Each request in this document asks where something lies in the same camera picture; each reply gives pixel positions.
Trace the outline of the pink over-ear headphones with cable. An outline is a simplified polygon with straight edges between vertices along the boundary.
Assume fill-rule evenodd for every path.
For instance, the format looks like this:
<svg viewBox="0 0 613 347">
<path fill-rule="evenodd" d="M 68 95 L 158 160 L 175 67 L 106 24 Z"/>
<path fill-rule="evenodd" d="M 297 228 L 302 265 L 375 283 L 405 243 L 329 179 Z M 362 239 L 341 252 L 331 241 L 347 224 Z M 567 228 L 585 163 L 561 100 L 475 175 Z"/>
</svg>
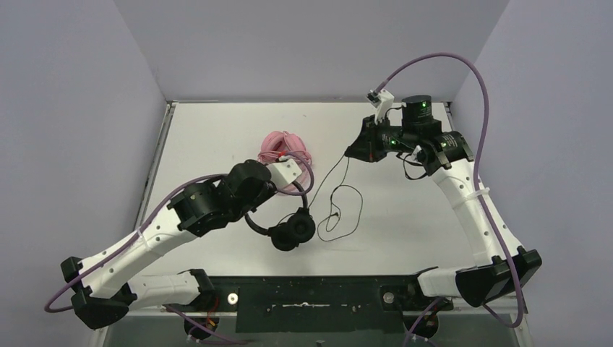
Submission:
<svg viewBox="0 0 613 347">
<path fill-rule="evenodd" d="M 272 163 L 287 152 L 295 153 L 308 164 L 312 164 L 312 155 L 307 150 L 302 138 L 287 131 L 269 133 L 260 145 L 257 160 L 260 163 Z"/>
</svg>

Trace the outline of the black on-ear headphones with cable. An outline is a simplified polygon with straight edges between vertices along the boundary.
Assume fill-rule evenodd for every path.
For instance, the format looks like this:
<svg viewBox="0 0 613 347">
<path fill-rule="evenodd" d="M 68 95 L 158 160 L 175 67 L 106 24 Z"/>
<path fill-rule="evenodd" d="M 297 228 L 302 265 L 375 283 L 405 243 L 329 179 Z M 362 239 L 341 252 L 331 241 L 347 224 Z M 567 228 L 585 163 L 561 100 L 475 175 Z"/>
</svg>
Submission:
<svg viewBox="0 0 613 347">
<path fill-rule="evenodd" d="M 313 215 L 311 214 L 311 208 L 317 201 L 318 194 L 320 193 L 321 188 L 323 188 L 326 180 L 338 167 L 342 160 L 344 160 L 346 164 L 344 166 L 343 175 L 340 182 L 329 194 L 328 215 L 317 222 L 314 220 Z M 289 213 L 287 216 L 281 218 L 275 225 L 265 228 L 257 224 L 252 217 L 247 214 L 245 215 L 244 220 L 246 221 L 248 227 L 250 227 L 257 234 L 268 237 L 273 243 L 273 246 L 282 252 L 289 252 L 299 247 L 299 245 L 307 243 L 315 236 L 323 242 L 334 242 L 353 235 L 357 232 L 360 226 L 362 213 L 364 211 L 364 196 L 356 187 L 346 182 L 350 163 L 351 160 L 349 158 L 340 158 L 326 173 L 324 179 L 321 181 L 312 197 L 308 197 L 305 194 L 306 190 L 303 189 L 300 184 L 295 183 L 294 187 L 298 189 L 298 192 L 301 194 L 301 206 L 295 212 Z M 335 201 L 336 194 L 342 189 L 350 189 L 352 192 L 356 193 L 357 197 L 359 198 L 359 206 L 355 223 L 353 224 L 353 228 L 347 232 L 326 238 L 322 235 L 322 233 L 325 232 L 329 234 L 336 231 L 343 219 L 343 210 Z"/>
</svg>

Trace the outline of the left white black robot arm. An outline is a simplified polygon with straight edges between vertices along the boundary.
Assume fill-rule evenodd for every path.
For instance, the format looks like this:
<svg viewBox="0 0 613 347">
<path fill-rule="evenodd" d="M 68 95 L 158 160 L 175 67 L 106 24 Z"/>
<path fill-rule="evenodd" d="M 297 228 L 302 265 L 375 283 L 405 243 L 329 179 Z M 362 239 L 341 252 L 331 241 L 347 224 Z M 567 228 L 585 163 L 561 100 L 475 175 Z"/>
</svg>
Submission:
<svg viewBox="0 0 613 347">
<path fill-rule="evenodd" d="M 75 315 L 90 329 L 99 329 L 143 307 L 209 306 L 214 288 L 204 270 L 175 275 L 141 271 L 170 251 L 242 219 L 276 188 L 270 169 L 255 160 L 175 188 L 130 236 L 96 255 L 62 262 L 64 279 L 74 291 Z"/>
</svg>

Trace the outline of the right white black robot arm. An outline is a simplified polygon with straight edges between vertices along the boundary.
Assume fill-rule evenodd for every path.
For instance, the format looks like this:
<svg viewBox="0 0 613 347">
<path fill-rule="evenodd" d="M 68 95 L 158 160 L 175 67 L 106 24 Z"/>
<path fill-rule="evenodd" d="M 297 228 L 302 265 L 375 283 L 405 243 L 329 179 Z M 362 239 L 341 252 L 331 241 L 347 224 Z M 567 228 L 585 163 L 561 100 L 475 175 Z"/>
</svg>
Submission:
<svg viewBox="0 0 613 347">
<path fill-rule="evenodd" d="M 371 92 L 368 99 L 375 114 L 362 120 L 356 140 L 347 147 L 347 158 L 376 163 L 389 153 L 412 154 L 425 174 L 442 190 L 470 245 L 473 267 L 425 270 L 407 289 L 413 307 L 423 309 L 436 296 L 462 298 L 481 307 L 515 290 L 509 261 L 524 286 L 541 267 L 537 250 L 527 250 L 505 227 L 493 205 L 489 190 L 474 178 L 475 158 L 463 135 L 445 132 L 432 115 L 428 95 L 404 98 L 401 124 L 393 126 L 388 112 L 394 97 L 386 90 Z"/>
</svg>

